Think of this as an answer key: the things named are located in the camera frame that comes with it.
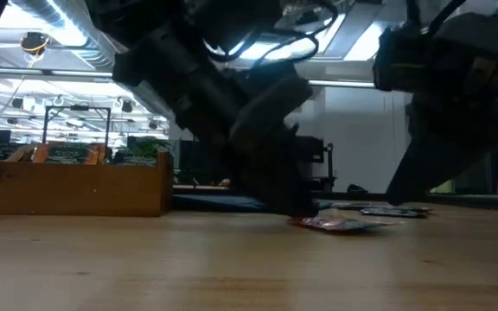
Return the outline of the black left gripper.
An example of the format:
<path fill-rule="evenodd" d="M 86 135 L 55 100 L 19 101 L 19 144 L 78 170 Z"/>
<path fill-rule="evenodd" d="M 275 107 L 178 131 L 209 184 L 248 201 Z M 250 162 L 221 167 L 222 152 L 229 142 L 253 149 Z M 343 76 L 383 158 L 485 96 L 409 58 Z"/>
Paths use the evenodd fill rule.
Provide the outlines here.
<path fill-rule="evenodd" d="M 245 102 L 241 90 L 206 56 L 204 46 L 189 46 L 171 33 L 150 32 L 117 54 L 112 77 L 128 86 L 147 83 L 179 126 L 213 147 L 228 144 Z"/>

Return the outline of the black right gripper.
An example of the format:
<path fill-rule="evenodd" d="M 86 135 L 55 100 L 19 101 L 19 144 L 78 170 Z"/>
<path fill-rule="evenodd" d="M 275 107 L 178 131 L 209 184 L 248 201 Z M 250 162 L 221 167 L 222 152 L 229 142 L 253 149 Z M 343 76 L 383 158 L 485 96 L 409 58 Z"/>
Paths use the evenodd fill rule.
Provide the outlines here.
<path fill-rule="evenodd" d="M 498 51 L 425 50 L 416 61 L 412 140 L 387 187 L 389 204 L 420 198 L 498 144 Z"/>

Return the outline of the dark blue tea packet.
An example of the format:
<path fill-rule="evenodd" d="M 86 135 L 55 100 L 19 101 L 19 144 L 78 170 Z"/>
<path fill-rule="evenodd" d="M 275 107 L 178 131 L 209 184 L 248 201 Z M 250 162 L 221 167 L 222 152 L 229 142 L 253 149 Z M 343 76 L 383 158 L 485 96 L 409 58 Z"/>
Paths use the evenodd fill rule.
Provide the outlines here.
<path fill-rule="evenodd" d="M 332 208 L 336 208 L 338 210 L 356 210 L 356 211 L 373 206 L 374 205 L 371 202 L 335 202 L 331 204 Z"/>

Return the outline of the green cup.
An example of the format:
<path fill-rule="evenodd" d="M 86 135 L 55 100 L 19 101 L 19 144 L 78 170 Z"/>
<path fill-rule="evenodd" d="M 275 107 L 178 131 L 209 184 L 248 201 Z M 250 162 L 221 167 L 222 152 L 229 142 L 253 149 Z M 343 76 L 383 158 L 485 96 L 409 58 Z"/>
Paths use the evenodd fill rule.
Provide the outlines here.
<path fill-rule="evenodd" d="M 443 184 L 440 184 L 430 191 L 431 194 L 453 194 L 454 193 L 454 181 L 448 180 Z"/>

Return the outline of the black box monitor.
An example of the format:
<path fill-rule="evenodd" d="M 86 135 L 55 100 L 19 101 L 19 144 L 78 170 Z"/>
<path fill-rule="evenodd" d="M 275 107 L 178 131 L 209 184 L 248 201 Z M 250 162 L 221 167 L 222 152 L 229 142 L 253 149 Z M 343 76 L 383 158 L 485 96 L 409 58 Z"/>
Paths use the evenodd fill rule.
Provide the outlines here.
<path fill-rule="evenodd" d="M 297 136 L 296 152 L 300 162 L 323 163 L 323 140 L 313 136 Z"/>

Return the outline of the green leafy plant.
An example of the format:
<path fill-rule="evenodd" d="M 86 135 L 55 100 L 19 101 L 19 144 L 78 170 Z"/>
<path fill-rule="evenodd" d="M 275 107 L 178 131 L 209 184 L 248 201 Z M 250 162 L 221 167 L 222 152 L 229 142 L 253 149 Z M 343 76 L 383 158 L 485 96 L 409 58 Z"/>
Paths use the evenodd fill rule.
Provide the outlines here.
<path fill-rule="evenodd" d="M 133 156 L 154 156 L 159 152 L 168 152 L 171 144 L 167 140 L 154 136 L 128 136 L 126 146 L 119 148 L 117 153 Z"/>

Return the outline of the ceiling light bar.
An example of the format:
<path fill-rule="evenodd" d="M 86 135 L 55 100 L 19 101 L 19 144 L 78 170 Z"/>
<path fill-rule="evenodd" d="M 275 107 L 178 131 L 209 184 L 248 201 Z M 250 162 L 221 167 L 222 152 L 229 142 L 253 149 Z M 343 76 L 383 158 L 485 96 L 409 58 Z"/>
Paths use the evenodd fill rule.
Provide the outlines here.
<path fill-rule="evenodd" d="M 373 82 L 352 80 L 309 79 L 311 86 L 374 89 Z"/>

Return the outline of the wooden three-compartment tray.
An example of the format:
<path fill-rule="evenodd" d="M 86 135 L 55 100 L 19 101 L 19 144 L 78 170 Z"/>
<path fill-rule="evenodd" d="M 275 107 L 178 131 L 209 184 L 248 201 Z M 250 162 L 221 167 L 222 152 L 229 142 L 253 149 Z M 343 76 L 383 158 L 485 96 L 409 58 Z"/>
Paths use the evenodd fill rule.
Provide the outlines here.
<path fill-rule="evenodd" d="M 155 167 L 0 162 L 0 215 L 160 217 L 172 193 L 165 152 Z"/>

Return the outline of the black aluminium table frame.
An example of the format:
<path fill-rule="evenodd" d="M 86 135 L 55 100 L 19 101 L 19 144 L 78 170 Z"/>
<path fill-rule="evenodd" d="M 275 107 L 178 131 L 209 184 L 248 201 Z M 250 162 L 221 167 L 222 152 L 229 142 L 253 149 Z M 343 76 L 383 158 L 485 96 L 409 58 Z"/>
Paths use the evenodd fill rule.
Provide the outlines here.
<path fill-rule="evenodd" d="M 464 206 L 470 208 L 481 208 L 498 211 L 498 195 L 486 194 L 428 194 L 423 202 L 448 205 Z"/>

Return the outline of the black background rig frame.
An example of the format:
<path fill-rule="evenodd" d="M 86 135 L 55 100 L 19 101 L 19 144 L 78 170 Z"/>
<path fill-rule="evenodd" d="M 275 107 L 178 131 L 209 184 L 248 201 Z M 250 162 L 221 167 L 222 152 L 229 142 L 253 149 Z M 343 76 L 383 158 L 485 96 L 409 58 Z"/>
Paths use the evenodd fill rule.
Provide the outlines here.
<path fill-rule="evenodd" d="M 50 114 L 50 112 L 53 109 L 57 109 L 58 112 L 56 112 L 53 117 L 50 117 L 49 114 Z M 63 105 L 63 106 L 47 105 L 45 107 L 45 115 L 44 115 L 44 123 L 43 123 L 43 128 L 42 128 L 41 143 L 47 143 L 49 121 L 51 119 L 55 118 L 63 110 L 70 110 L 70 111 L 90 111 L 90 110 L 94 110 L 94 111 L 105 111 L 107 113 L 106 118 L 104 118 L 104 121 L 105 121 L 105 147 L 108 146 L 112 109 L 109 108 L 109 107 L 94 107 L 94 106 L 89 106 L 89 105 Z"/>

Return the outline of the silver air duct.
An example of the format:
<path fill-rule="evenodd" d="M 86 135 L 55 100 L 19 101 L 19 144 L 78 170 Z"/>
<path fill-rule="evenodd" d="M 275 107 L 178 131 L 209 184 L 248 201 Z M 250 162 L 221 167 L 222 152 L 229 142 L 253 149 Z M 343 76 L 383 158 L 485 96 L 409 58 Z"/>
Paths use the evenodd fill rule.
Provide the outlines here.
<path fill-rule="evenodd" d="M 98 72 L 110 72 L 122 46 L 95 28 L 83 0 L 9 0 L 10 4 L 42 21 L 56 32 L 57 41 L 72 49 Z"/>

